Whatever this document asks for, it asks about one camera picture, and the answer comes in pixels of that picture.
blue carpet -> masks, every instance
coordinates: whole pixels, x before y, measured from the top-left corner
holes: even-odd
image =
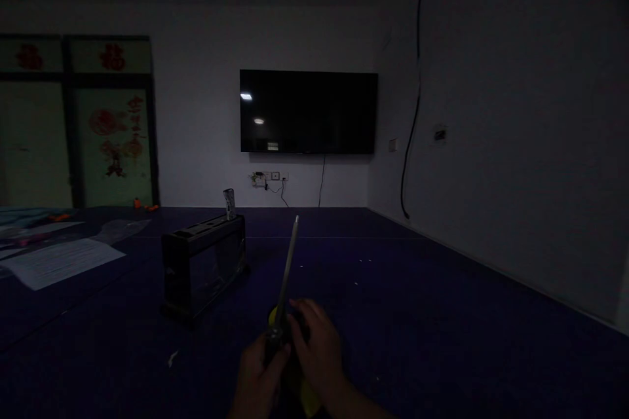
[[[629,339],[615,331],[366,209],[240,212],[252,273],[194,333],[159,315],[157,236],[218,209],[163,208],[115,246],[130,255],[38,292],[0,280],[2,330],[12,333],[1,338],[3,416],[224,417],[240,353],[276,302],[297,212],[288,294],[325,307],[348,376],[394,414],[628,416]],[[93,233],[114,217],[145,217],[81,216]],[[16,293],[17,312],[7,308]]]

hand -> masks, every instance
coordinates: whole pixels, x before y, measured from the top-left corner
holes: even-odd
[[[279,350],[267,369],[264,362],[265,335],[247,347],[240,357],[238,384],[228,419],[267,419],[282,371],[290,357],[290,345]]]
[[[341,339],[321,306],[310,299],[290,300],[310,327],[310,340],[305,343],[299,324],[293,316],[288,322],[303,374],[326,408],[349,385],[341,363]]]

plastic bag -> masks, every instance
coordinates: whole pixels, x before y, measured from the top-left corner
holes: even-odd
[[[128,219],[114,219],[108,223],[103,224],[100,232],[94,237],[90,238],[98,242],[104,242],[111,246],[134,236],[143,230],[149,223],[150,219],[143,219],[142,221],[129,221]]]

black tv screen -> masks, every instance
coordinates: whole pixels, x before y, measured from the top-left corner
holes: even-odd
[[[242,152],[372,154],[378,76],[240,71]]]

baseboard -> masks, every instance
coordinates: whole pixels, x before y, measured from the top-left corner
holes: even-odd
[[[406,227],[406,228],[408,228],[408,229],[418,233],[420,236],[424,236],[425,238],[428,238],[428,239],[432,240],[433,242],[436,242],[437,244],[441,244],[442,246],[447,247],[450,250],[454,250],[454,252],[460,253],[461,255],[463,255],[464,257],[467,257],[468,259],[470,259],[470,260],[472,260],[474,262],[477,262],[477,263],[479,263],[481,265],[484,265],[487,268],[490,268],[490,269],[494,270],[495,272],[498,272],[501,275],[504,275],[507,278],[510,278],[514,282],[518,282],[521,285],[524,285],[527,288],[530,288],[530,289],[540,293],[541,295],[544,295],[544,296],[546,296],[548,298],[551,298],[552,300],[555,300],[555,301],[563,304],[564,306],[566,306],[566,307],[568,307],[568,308],[570,308],[570,309],[572,309],[574,311],[577,311],[577,312],[583,314],[584,316],[587,316],[588,318],[593,319],[594,321],[597,321],[597,322],[599,322],[599,323],[601,323],[601,324],[603,324],[603,325],[613,329],[614,331],[620,332],[621,334],[624,334],[624,335],[629,337],[629,293],[628,293],[628,297],[626,298],[626,302],[627,302],[626,303],[627,304],[626,308],[627,309],[626,310],[619,309],[618,316],[617,316],[617,323],[619,322],[619,319],[620,319],[621,315],[625,316],[626,319],[624,319],[624,321],[626,321],[627,325],[623,326],[620,323],[619,323],[619,325],[615,325],[615,324],[610,323],[609,321],[607,321],[607,320],[605,320],[603,318],[599,318],[597,315],[595,315],[595,314],[593,314],[591,312],[588,312],[588,311],[584,310],[583,308],[580,308],[579,306],[576,306],[575,304],[573,304],[572,302],[569,302],[566,299],[563,299],[563,298],[561,298],[561,297],[559,297],[557,295],[552,295],[552,294],[548,293],[544,289],[542,289],[542,288],[540,288],[540,287],[538,287],[536,285],[533,285],[532,283],[530,283],[527,280],[523,280],[523,279],[521,279],[521,278],[519,278],[519,277],[517,277],[517,276],[515,276],[515,275],[513,275],[511,273],[505,272],[504,270],[501,270],[500,268],[496,267],[495,265],[493,265],[493,264],[491,264],[491,263],[489,263],[489,262],[487,262],[487,261],[485,261],[485,260],[483,260],[483,259],[481,259],[479,257],[476,257],[475,255],[466,253],[465,251],[462,251],[460,249],[457,249],[456,247],[451,246],[447,242],[439,240],[438,238],[436,238],[434,236],[431,236],[430,234],[428,234],[426,232],[420,231],[419,229],[417,229],[416,227],[414,227],[411,223],[409,223],[407,221],[399,221],[398,219],[396,219],[394,217],[391,217],[391,216],[389,216],[387,214],[381,213],[380,211],[377,211],[376,209],[373,209],[373,208],[369,208],[368,207],[367,209],[372,211],[372,212],[374,212],[374,213],[376,213],[377,215],[380,215],[382,217],[387,218],[389,221],[393,221],[394,223],[397,223],[400,226],[404,226],[404,227]],[[628,260],[627,260],[627,270],[626,270],[626,273],[625,273],[626,283],[624,284],[624,286],[627,287],[627,289],[629,290],[629,253],[627,254],[627,258],[628,258]]]

